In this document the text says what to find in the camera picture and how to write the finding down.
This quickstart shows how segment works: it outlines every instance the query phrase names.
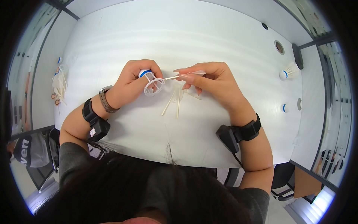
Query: long fingernail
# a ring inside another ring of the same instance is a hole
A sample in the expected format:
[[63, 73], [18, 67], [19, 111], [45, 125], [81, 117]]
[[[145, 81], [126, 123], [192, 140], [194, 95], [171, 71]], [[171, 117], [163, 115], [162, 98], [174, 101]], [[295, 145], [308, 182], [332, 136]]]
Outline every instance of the long fingernail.
[[194, 75], [191, 75], [191, 74], [181, 74], [181, 75], [179, 75], [179, 78], [189, 84], [193, 84], [193, 82], [194, 82]]
[[183, 68], [178, 68], [178, 69], [175, 69], [173, 70], [173, 72], [179, 72], [180, 70], [182, 70]]

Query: black wrist strap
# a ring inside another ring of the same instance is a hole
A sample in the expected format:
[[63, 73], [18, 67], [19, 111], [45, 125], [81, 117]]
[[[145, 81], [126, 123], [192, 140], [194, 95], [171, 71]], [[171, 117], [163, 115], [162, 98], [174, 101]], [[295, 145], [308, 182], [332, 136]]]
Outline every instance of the black wrist strap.
[[97, 142], [107, 135], [111, 125], [93, 111], [91, 98], [84, 103], [82, 116], [91, 127], [87, 134], [89, 142]]
[[243, 127], [239, 126], [229, 126], [232, 128], [236, 142], [239, 143], [240, 141], [250, 141], [251, 139], [254, 139], [256, 136], [258, 136], [258, 131], [261, 128], [261, 122], [260, 117], [256, 113], [257, 120], [251, 121], [247, 125]]
[[235, 154], [239, 151], [239, 147], [237, 145], [239, 142], [242, 140], [250, 141], [258, 136], [258, 131], [261, 128], [261, 122], [257, 113], [256, 116], [256, 121], [251, 121], [243, 127], [221, 125], [216, 131], [216, 136], [230, 152]]
[[98, 116], [93, 110], [92, 110], [92, 98], [89, 98], [83, 105], [82, 109], [82, 116], [83, 118], [89, 123], [90, 127], [92, 127], [96, 121], [100, 119], [100, 116]]

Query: white table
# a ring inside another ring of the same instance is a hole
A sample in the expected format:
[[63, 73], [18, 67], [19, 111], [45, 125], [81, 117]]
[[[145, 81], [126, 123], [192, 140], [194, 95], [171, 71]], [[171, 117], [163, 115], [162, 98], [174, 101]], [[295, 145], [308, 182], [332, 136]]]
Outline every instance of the white table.
[[[276, 50], [275, 40], [283, 45], [284, 55]], [[55, 108], [57, 129], [74, 108], [114, 84], [128, 60], [153, 59], [164, 77], [198, 62], [225, 61], [261, 118], [274, 164], [291, 157], [301, 117], [296, 107], [302, 97], [301, 77], [279, 79], [279, 71], [294, 61], [291, 43], [251, 17], [201, 1], [130, 1], [79, 19], [64, 58], [73, 54], [78, 58], [69, 69], [67, 106]], [[230, 121], [210, 94], [203, 92], [202, 100], [184, 95], [178, 120], [174, 104], [160, 116], [174, 82], [166, 82], [154, 97], [142, 94], [122, 107], [109, 119], [111, 130], [103, 140], [123, 154], [152, 161], [168, 162], [170, 143], [179, 165], [239, 167], [215, 135]], [[283, 103], [291, 105], [289, 113], [281, 111]]]

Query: label sticker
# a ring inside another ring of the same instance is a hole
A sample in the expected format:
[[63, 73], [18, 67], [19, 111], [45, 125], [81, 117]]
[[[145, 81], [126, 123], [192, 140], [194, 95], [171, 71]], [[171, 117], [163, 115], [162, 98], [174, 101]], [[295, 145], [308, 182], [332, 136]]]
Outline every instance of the label sticker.
[[93, 137], [95, 135], [95, 133], [96, 133], [95, 128], [92, 128], [92, 130], [90, 131], [89, 134], [91, 135], [91, 137]]

